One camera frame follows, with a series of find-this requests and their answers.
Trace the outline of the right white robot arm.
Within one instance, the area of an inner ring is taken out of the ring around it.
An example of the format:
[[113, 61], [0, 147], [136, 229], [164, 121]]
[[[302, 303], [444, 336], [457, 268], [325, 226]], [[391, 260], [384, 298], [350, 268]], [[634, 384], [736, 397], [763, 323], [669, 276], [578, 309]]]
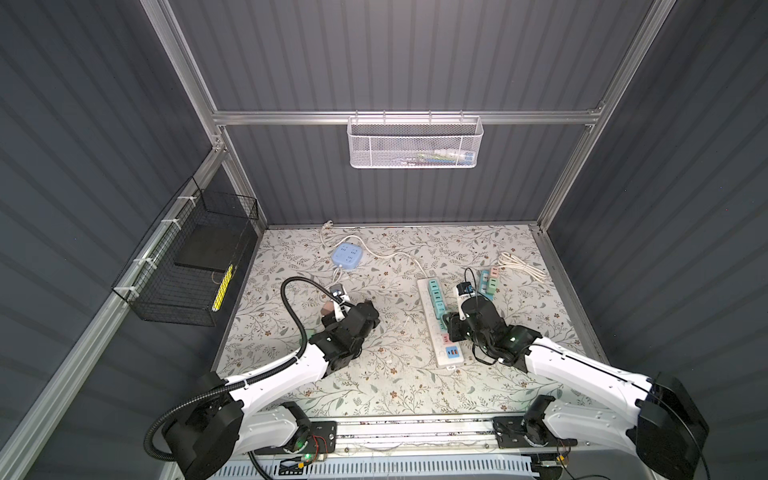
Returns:
[[484, 362], [546, 377], [596, 401], [585, 407], [539, 395], [514, 431], [534, 447], [595, 443], [629, 453], [665, 479], [692, 479], [706, 461], [709, 427], [679, 379], [611, 367], [575, 353], [536, 330], [509, 325], [482, 295], [464, 297], [440, 323], [453, 342], [467, 341]]

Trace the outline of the long white power strip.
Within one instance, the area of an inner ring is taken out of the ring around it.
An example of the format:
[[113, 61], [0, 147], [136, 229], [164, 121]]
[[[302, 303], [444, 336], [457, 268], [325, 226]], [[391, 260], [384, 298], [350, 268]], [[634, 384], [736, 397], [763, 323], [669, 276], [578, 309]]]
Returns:
[[[432, 307], [433, 303], [429, 298], [429, 292], [426, 288], [427, 279], [431, 278], [419, 279], [417, 281], [417, 288], [426, 317], [429, 338], [433, 346], [437, 366], [440, 368], [446, 368], [448, 370], [454, 370], [460, 365], [464, 364], [465, 358], [460, 346], [450, 340], [450, 336], [448, 334], [444, 320], [437, 320], [435, 317]], [[448, 308], [443, 294], [442, 297], [446, 307], [445, 314], [447, 314]]]

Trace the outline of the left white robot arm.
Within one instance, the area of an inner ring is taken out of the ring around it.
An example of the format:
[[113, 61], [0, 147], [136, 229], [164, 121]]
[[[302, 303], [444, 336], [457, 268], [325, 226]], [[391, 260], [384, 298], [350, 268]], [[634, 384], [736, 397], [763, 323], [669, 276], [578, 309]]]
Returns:
[[310, 337], [304, 353], [289, 358], [286, 367], [273, 362], [250, 378], [213, 376], [212, 390], [163, 423], [171, 460], [186, 479], [207, 479], [234, 454], [303, 443], [309, 420], [298, 407], [286, 403], [271, 411], [264, 408], [347, 367], [359, 358], [379, 323], [379, 312], [366, 300], [350, 306], [341, 320], [328, 316], [325, 330]]

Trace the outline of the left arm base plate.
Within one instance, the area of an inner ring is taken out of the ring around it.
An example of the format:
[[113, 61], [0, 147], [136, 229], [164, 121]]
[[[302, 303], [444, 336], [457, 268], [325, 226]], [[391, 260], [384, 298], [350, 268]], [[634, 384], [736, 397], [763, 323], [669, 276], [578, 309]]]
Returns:
[[330, 454], [336, 449], [338, 423], [335, 421], [314, 421], [308, 427], [300, 427], [297, 434], [284, 446], [256, 450], [257, 455], [278, 454]]

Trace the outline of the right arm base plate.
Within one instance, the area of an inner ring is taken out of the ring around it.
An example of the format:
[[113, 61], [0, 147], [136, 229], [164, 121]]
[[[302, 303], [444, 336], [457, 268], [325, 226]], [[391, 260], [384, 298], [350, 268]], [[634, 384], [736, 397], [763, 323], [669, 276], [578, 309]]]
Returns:
[[499, 448], [575, 447], [573, 438], [557, 438], [540, 420], [528, 420], [524, 415], [502, 415], [491, 419]]

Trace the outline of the teal small power strip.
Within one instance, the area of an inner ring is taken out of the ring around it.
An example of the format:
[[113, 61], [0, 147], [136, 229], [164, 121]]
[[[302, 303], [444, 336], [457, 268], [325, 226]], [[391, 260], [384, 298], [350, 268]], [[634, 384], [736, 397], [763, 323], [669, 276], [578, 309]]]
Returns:
[[489, 300], [493, 300], [498, 290], [499, 277], [491, 278], [489, 276], [490, 268], [480, 271], [479, 292]]

